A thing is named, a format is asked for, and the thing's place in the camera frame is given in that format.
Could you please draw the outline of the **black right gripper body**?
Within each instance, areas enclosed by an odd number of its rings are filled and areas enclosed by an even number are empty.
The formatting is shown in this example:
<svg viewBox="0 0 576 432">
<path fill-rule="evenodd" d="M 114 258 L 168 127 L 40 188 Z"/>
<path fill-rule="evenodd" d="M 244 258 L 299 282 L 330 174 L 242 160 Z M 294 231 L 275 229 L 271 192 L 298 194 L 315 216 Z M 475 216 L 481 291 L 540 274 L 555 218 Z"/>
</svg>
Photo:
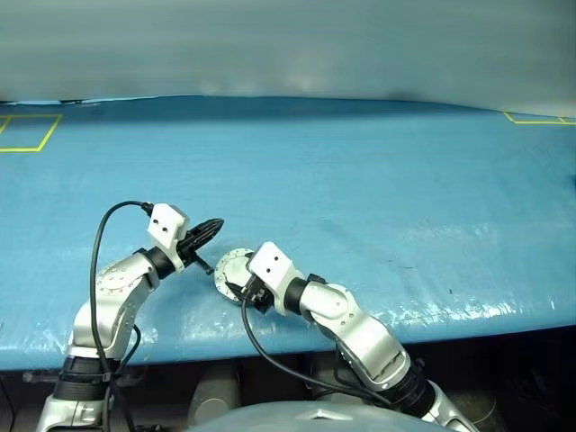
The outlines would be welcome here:
<svg viewBox="0 0 576 432">
<path fill-rule="evenodd" d="M 261 314 L 266 314 L 273 306 L 273 295 L 264 282 L 257 276 L 251 275 L 242 289 L 243 300 L 247 306 Z"/>
</svg>

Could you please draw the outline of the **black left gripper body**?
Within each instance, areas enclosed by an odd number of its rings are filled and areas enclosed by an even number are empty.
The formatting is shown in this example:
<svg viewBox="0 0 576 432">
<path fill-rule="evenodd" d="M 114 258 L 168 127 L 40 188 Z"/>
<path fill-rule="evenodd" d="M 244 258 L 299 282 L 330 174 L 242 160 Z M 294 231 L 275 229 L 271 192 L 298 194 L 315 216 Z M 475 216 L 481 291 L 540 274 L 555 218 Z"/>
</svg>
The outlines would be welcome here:
<svg viewBox="0 0 576 432">
<path fill-rule="evenodd" d="M 212 267 L 201 258 L 197 250 L 199 248 L 194 248 L 194 227 L 189 229 L 184 238 L 178 242 L 178 255 L 184 264 L 184 267 L 188 267 L 192 264 L 199 266 L 207 275 L 212 274 Z"/>
</svg>

